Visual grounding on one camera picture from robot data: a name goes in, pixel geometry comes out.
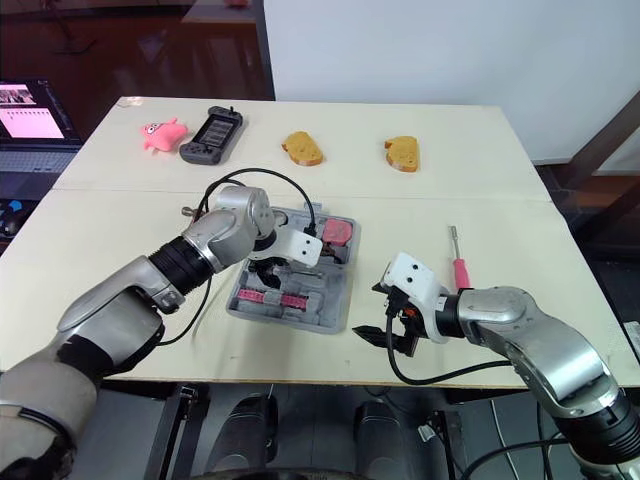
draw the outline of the laptop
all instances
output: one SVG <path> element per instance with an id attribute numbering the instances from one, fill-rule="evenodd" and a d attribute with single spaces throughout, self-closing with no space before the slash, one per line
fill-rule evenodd
<path id="1" fill-rule="evenodd" d="M 81 146 L 47 80 L 0 80 L 0 198 L 41 200 Z"/>

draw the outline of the black cable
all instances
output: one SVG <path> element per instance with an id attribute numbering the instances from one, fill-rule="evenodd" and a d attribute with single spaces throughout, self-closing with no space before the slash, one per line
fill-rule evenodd
<path id="1" fill-rule="evenodd" d="M 513 452 L 516 450 L 526 450 L 528 448 L 540 448 L 540 447 L 549 447 L 551 445 L 564 445 L 569 443 L 564 438 L 557 439 L 549 439 L 549 440 L 537 440 L 535 442 L 525 442 L 525 443 L 516 443 L 514 445 L 509 445 L 507 447 L 498 448 L 489 453 L 485 453 L 480 458 L 476 459 L 471 465 L 467 467 L 459 480 L 469 480 L 471 478 L 471 474 L 475 472 L 482 465 L 487 463 L 489 460 L 492 460 L 496 457 L 504 455 L 506 452 Z"/>
<path id="2" fill-rule="evenodd" d="M 397 411 L 399 411 L 400 413 L 404 413 L 407 417 L 409 417 L 410 419 L 414 420 L 418 425 L 420 425 L 422 422 L 419 421 L 416 416 L 414 414 L 412 414 L 409 410 L 402 408 L 400 405 L 398 405 L 396 402 L 394 402 L 393 400 L 391 400 L 391 398 L 389 397 L 389 391 L 391 390 L 391 387 L 382 387 L 382 389 L 380 390 L 379 393 L 373 393 L 368 387 L 364 387 L 365 391 L 371 395 L 372 397 L 375 398 L 384 398 L 387 403 L 389 405 L 391 405 L 393 408 L 395 408 Z M 429 425 L 431 427 L 431 429 L 433 430 L 433 433 L 436 435 L 436 437 L 438 438 L 438 440 L 440 440 L 440 443 L 442 444 L 443 448 L 445 449 L 445 451 L 447 450 L 447 444 L 444 441 L 444 438 L 442 438 L 442 436 L 436 431 L 436 428 L 427 421 L 427 425 Z M 454 466 L 458 469 L 458 471 L 460 473 L 463 472 L 462 467 L 460 466 L 460 464 L 458 463 L 458 461 L 456 460 L 456 458 L 453 456 L 453 454 L 451 454 L 451 460 L 453 461 Z"/>
<path id="3" fill-rule="evenodd" d="M 486 368 L 493 367 L 510 367 L 511 362 L 507 360 L 497 360 L 495 362 L 486 362 L 479 363 L 478 365 L 473 365 L 471 367 L 461 368 L 460 370 L 454 370 L 453 372 L 445 373 L 444 375 L 439 375 L 437 377 L 425 378 L 423 380 L 416 380 L 413 378 L 409 378 L 405 376 L 400 369 L 398 368 L 398 364 L 396 363 L 396 357 L 393 352 L 393 315 L 387 315 L 387 331 L 386 331 L 386 340 L 387 340 L 387 356 L 389 357 L 389 364 L 391 365 L 391 370 L 396 374 L 400 380 L 408 385 L 431 385 L 433 383 L 442 382 L 444 380 L 449 380 L 450 378 L 459 377 L 461 375 L 466 375 L 467 373 L 477 372 L 478 370 L 484 370 Z"/>
<path id="4" fill-rule="evenodd" d="M 231 185 L 236 185 L 236 186 L 238 186 L 238 187 L 246 187 L 246 185 L 245 185 L 244 183 L 239 182 L 238 180 L 233 180 L 233 179 L 224 180 L 224 181 L 220 181 L 220 180 L 218 180 L 218 181 L 216 181 L 216 182 L 214 182 L 214 183 L 216 183 L 216 184 L 217 184 L 217 185 L 216 185 L 216 187 L 218 187 L 219 185 L 222 185 L 223 183 L 230 183 Z M 203 198 L 203 200 L 204 200 L 204 208 L 203 208 L 203 210 L 204 210 L 205 212 L 209 212 L 209 195 L 206 195 L 206 194 L 205 194 L 205 195 L 203 195 L 203 197 L 202 197 L 202 198 Z M 194 215 L 194 221 L 195 221 L 195 220 L 198 220 L 198 219 L 200 218 L 200 216 L 201 216 L 201 215 L 202 215 L 202 212 L 200 212 L 200 215 L 197 215 L 197 218 L 196 218 L 196 215 Z"/>
<path id="5" fill-rule="evenodd" d="M 367 392 L 372 397 L 384 397 L 387 393 L 391 391 L 391 387 L 382 387 L 378 393 L 373 393 L 369 387 L 364 387 L 365 392 Z"/>
<path id="6" fill-rule="evenodd" d="M 232 177 L 235 177 L 236 175 L 240 175 L 242 173 L 266 173 L 268 175 L 273 175 L 275 177 L 281 178 L 282 180 L 284 180 L 286 182 L 289 182 L 296 190 L 298 190 L 298 192 L 300 192 L 300 194 L 304 198 L 304 201 L 307 204 L 307 208 L 309 209 L 309 214 L 311 215 L 311 221 L 309 222 L 309 226 L 307 227 L 307 229 L 305 229 L 305 233 L 307 233 L 308 235 L 314 236 L 314 237 L 316 236 L 316 214 L 315 214 L 315 211 L 313 209 L 313 204 L 311 203 L 311 200 L 307 196 L 307 193 L 302 189 L 302 187 L 300 185 L 298 185 L 296 182 L 291 180 L 286 175 L 283 175 L 282 173 L 276 172 L 274 170 L 269 170 L 269 169 L 266 169 L 266 168 L 257 168 L 257 167 L 241 168 L 240 170 L 236 170 L 234 172 L 226 174 L 220 180 L 217 180 L 216 182 L 214 182 L 211 185 L 209 185 L 207 187 L 207 189 L 205 190 L 205 193 L 204 193 L 204 196 L 202 198 L 202 201 L 200 202 L 200 205 L 198 205 L 198 210 L 196 211 L 196 220 L 198 218 L 200 218 L 200 216 L 202 215 L 202 212 L 203 212 L 203 210 L 205 208 L 205 205 L 207 204 L 207 202 L 209 200 L 209 196 L 213 193 L 213 191 L 216 189 L 216 187 L 218 185 L 220 185 L 221 183 L 230 180 Z"/>
<path id="7" fill-rule="evenodd" d="M 196 323 L 196 320 L 198 320 L 198 317 L 200 316 L 200 313 L 202 313 L 202 309 L 204 308 L 205 303 L 207 303 L 207 298 L 209 298 L 209 292 L 210 291 L 211 291 L 211 278 L 209 278 L 209 280 L 207 280 L 207 288 L 204 291 L 204 296 L 202 297 L 202 302 L 200 302 L 200 306 L 198 307 L 198 310 L 196 310 L 195 315 L 189 321 L 189 323 L 184 328 L 184 330 L 182 330 L 182 332 L 180 332 L 180 334 L 178 336 L 173 337 L 171 340 L 167 340 L 166 342 L 158 343 L 158 347 L 165 347 L 167 345 L 171 345 L 172 343 L 176 343 L 178 340 L 180 340 L 182 337 L 184 337 L 189 330 L 191 330 L 191 327 L 193 327 L 193 325 Z"/>
<path id="8" fill-rule="evenodd" d="M 542 425 L 542 406 L 536 404 L 536 423 L 538 424 L 538 440 L 544 439 L 544 428 Z M 553 480 L 553 472 L 551 471 L 551 462 L 549 461 L 549 450 L 547 447 L 540 447 L 542 452 L 542 465 L 544 467 L 543 479 Z"/>

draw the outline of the wire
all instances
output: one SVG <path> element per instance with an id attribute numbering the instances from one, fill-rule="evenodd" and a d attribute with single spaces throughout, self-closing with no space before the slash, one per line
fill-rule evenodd
<path id="1" fill-rule="evenodd" d="M 393 352 L 393 315 L 387 315 L 387 330 L 386 330 L 386 340 L 387 340 L 387 356 L 389 357 L 389 364 L 391 365 L 391 370 L 396 374 L 400 380 L 408 385 L 431 385 L 433 383 L 442 382 L 444 380 L 449 380 L 450 378 L 459 377 L 461 375 L 466 375 L 467 373 L 477 372 L 478 370 L 484 370 L 486 368 L 493 367 L 510 367 L 511 362 L 507 360 L 498 360 L 495 362 L 486 362 L 479 363 L 478 365 L 472 365 L 471 367 L 461 368 L 460 370 L 454 370 L 453 372 L 445 373 L 444 375 L 438 375 L 437 377 L 425 378 L 423 380 L 416 380 L 413 378 L 409 378 L 405 376 L 398 368 L 398 364 L 396 363 L 396 357 Z"/>
<path id="2" fill-rule="evenodd" d="M 232 177 L 235 177 L 236 175 L 240 175 L 242 173 L 266 173 L 268 175 L 273 175 L 275 177 L 281 178 L 282 180 L 285 180 L 286 182 L 289 182 L 296 190 L 298 190 L 298 192 L 300 192 L 300 194 L 304 198 L 304 201 L 307 204 L 307 208 L 309 209 L 309 214 L 311 215 L 311 221 L 309 222 L 309 226 L 307 227 L 307 230 L 305 231 L 305 233 L 314 237 L 316 236 L 316 214 L 313 209 L 313 204 L 311 203 L 311 200 L 309 199 L 307 193 L 302 189 L 300 185 L 298 185 L 296 182 L 291 180 L 286 175 L 283 175 L 282 173 L 276 172 L 274 170 L 269 170 L 266 168 L 257 168 L 257 167 L 241 168 L 240 170 L 236 170 L 234 172 L 228 173 L 224 177 L 222 177 L 220 180 L 213 182 L 205 190 L 202 201 L 200 202 L 200 205 L 198 205 L 198 210 L 196 211 L 196 220 L 200 218 L 200 216 L 202 215 L 205 205 L 209 200 L 209 196 L 213 193 L 216 187 L 221 183 L 230 180 Z"/>
<path id="3" fill-rule="evenodd" d="M 238 180 L 233 180 L 233 179 L 228 179 L 224 181 L 217 180 L 214 183 L 217 183 L 217 185 L 213 187 L 213 189 L 211 189 L 211 193 L 213 193 L 213 190 L 215 190 L 216 187 L 218 187 L 219 185 L 222 185 L 223 183 L 230 183 L 231 185 L 236 185 L 238 187 L 246 187 L 244 183 L 239 182 Z M 203 195 L 205 212 L 209 211 L 209 195 L 206 195 L 206 194 Z M 194 222 L 200 218 L 200 215 L 197 216 L 198 218 L 196 218 L 196 215 L 193 216 Z"/>
<path id="4" fill-rule="evenodd" d="M 542 405 L 536 403 L 536 423 L 538 425 L 538 440 L 544 439 L 544 426 L 542 425 Z M 551 463 L 549 462 L 549 450 L 547 447 L 541 447 L 543 478 L 553 480 L 553 472 L 551 471 Z"/>
<path id="5" fill-rule="evenodd" d="M 493 423 L 495 423 L 496 425 L 496 431 L 498 432 L 498 439 L 500 440 L 500 446 L 504 448 L 507 445 L 504 443 L 504 437 L 502 436 L 502 430 L 500 429 L 500 422 L 498 422 L 498 412 L 496 412 L 496 403 L 493 400 L 489 400 L 489 405 L 491 405 L 491 414 L 493 416 Z M 509 452 L 506 452 L 504 456 L 507 458 L 507 463 L 509 464 L 509 468 L 511 468 L 511 471 L 513 472 L 513 476 L 515 477 L 516 480 L 520 480 L 520 476 L 518 475 L 516 466 L 513 464 L 513 459 L 511 458 L 511 454 Z"/>
<path id="6" fill-rule="evenodd" d="M 367 392 L 372 397 L 384 397 L 387 393 L 391 391 L 391 387 L 382 387 L 378 393 L 373 393 L 369 387 L 364 387 L 365 392 Z"/>
<path id="7" fill-rule="evenodd" d="M 471 478 L 471 474 L 475 472 L 482 465 L 487 463 L 489 460 L 492 460 L 506 452 L 513 452 L 516 450 L 526 450 L 528 448 L 540 448 L 540 447 L 548 447 L 551 445 L 563 445 L 569 443 L 564 438 L 557 439 L 549 439 L 549 440 L 536 440 L 535 442 L 525 442 L 525 443 L 516 443 L 514 445 L 509 445 L 507 447 L 498 448 L 497 450 L 493 450 L 489 453 L 485 453 L 480 458 L 476 459 L 471 465 L 467 467 L 459 480 L 469 480 Z"/>
<path id="8" fill-rule="evenodd" d="M 209 298 L 209 292 L 210 291 L 211 291 L 211 277 L 209 277 L 209 280 L 207 280 L 207 288 L 204 291 L 204 296 L 202 297 L 202 302 L 200 302 L 200 306 L 198 307 L 198 310 L 196 310 L 195 315 L 189 321 L 189 323 L 184 328 L 184 330 L 182 330 L 182 332 L 180 332 L 180 334 L 178 336 L 173 337 L 171 340 L 167 340 L 166 342 L 158 343 L 158 347 L 165 347 L 167 345 L 171 345 L 172 343 L 176 343 L 178 340 L 180 340 L 182 337 L 184 337 L 189 330 L 191 330 L 191 327 L 193 327 L 193 325 L 196 323 L 196 320 L 198 320 L 198 317 L 200 316 L 200 313 L 202 313 L 202 309 L 204 308 L 205 303 L 207 303 L 207 298 Z"/>
<path id="9" fill-rule="evenodd" d="M 560 437 L 563 437 L 562 432 L 556 432 L 553 435 L 551 435 L 552 439 L 560 438 Z M 549 453 L 549 465 L 551 465 L 551 449 L 552 448 L 553 448 L 553 445 L 550 445 L 549 446 L 549 452 L 548 452 Z"/>
<path id="10" fill-rule="evenodd" d="M 209 212 L 209 197 L 211 196 L 211 194 L 214 192 L 214 190 L 216 188 L 218 188 L 223 183 L 230 183 L 232 185 L 237 185 L 237 186 L 240 186 L 240 187 L 244 187 L 244 186 L 246 186 L 244 183 L 242 183 L 242 182 L 240 182 L 238 180 L 235 180 L 232 177 L 235 177 L 236 175 L 240 175 L 242 173 L 250 173 L 250 172 L 266 173 L 266 174 L 269 174 L 269 175 L 274 175 L 274 176 L 276 176 L 278 178 L 281 178 L 281 179 L 289 182 L 291 185 L 293 185 L 302 194 L 302 196 L 304 197 L 304 200 L 307 203 L 307 207 L 309 208 L 309 214 L 311 215 L 311 222 L 309 222 L 309 226 L 307 227 L 307 229 L 305 229 L 305 233 L 307 233 L 309 235 L 312 235 L 314 237 L 316 236 L 316 214 L 315 214 L 315 211 L 313 210 L 313 204 L 311 203 L 311 200 L 307 196 L 306 192 L 302 189 L 302 187 L 300 185 L 298 185 L 296 182 L 291 180 L 286 175 L 283 175 L 281 173 L 275 172 L 273 170 L 268 170 L 266 168 L 242 168 L 240 170 L 236 170 L 234 172 L 228 173 L 224 177 L 222 177 L 222 178 L 216 180 L 215 182 L 213 182 L 212 184 L 210 184 L 205 189 L 204 194 L 202 195 L 202 199 L 200 200 L 200 203 L 198 204 L 198 208 L 196 209 L 196 211 L 195 211 L 195 213 L 193 215 L 193 222 L 197 222 L 200 219 L 200 217 L 202 217 L 203 213 Z M 202 297 L 202 302 L 200 303 L 200 306 L 198 307 L 198 310 L 196 311 L 196 313 L 193 316 L 193 318 L 189 321 L 189 323 L 187 324 L 185 329 L 177 337 L 172 338 L 171 340 L 167 340 L 166 342 L 158 343 L 159 347 L 164 347 L 164 346 L 171 345 L 172 343 L 177 342 L 182 337 L 184 337 L 189 332 L 189 330 L 191 330 L 193 325 L 198 320 L 198 317 L 200 316 L 200 313 L 202 313 L 202 309 L 204 308 L 205 304 L 207 303 L 207 299 L 209 298 L 209 292 L 210 291 L 211 291 L 211 278 L 209 278 L 209 280 L 207 281 L 207 289 L 204 292 L 204 296 Z"/>
<path id="11" fill-rule="evenodd" d="M 416 421 L 416 423 L 418 423 L 418 425 L 420 425 L 422 422 L 419 421 L 416 416 L 414 414 L 412 414 L 409 410 L 402 408 L 400 405 L 398 405 L 396 402 L 394 402 L 393 400 L 391 400 L 391 398 L 389 397 L 389 391 L 391 390 L 391 387 L 382 387 L 381 391 L 379 393 L 373 393 L 368 387 L 364 387 L 365 391 L 371 395 L 372 397 L 375 398 L 384 398 L 387 403 L 389 405 L 391 405 L 393 408 L 395 408 L 396 410 L 398 410 L 400 413 L 404 413 L 407 417 L 409 417 L 410 419 Z M 442 436 L 437 432 L 436 428 L 433 426 L 433 424 L 431 424 L 430 422 L 426 422 L 427 425 L 429 425 L 431 427 L 431 429 L 433 430 L 433 433 L 436 435 L 436 437 L 438 438 L 438 440 L 440 440 L 440 443 L 442 444 L 443 448 L 445 449 L 445 452 L 447 451 L 447 444 L 444 441 L 444 438 L 442 438 Z M 451 453 L 451 460 L 453 461 L 454 466 L 458 469 L 458 471 L 460 473 L 463 472 L 463 468 L 460 466 L 460 464 L 458 463 L 458 461 L 456 460 L 456 458 L 453 456 L 453 453 Z"/>

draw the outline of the black game controller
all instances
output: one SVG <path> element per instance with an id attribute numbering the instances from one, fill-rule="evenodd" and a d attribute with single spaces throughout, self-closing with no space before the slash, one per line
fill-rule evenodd
<path id="1" fill-rule="evenodd" d="M 232 150 L 242 126 L 242 115 L 233 107 L 211 107 L 209 118 L 189 143 L 180 145 L 180 156 L 189 163 L 217 165 Z"/>

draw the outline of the pink screwdriver handle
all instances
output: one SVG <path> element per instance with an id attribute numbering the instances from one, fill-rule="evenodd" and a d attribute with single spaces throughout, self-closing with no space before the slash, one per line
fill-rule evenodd
<path id="1" fill-rule="evenodd" d="M 456 279 L 456 288 L 471 288 L 471 280 L 469 280 L 469 272 L 467 272 L 464 259 L 456 258 L 453 261 L 453 273 Z"/>

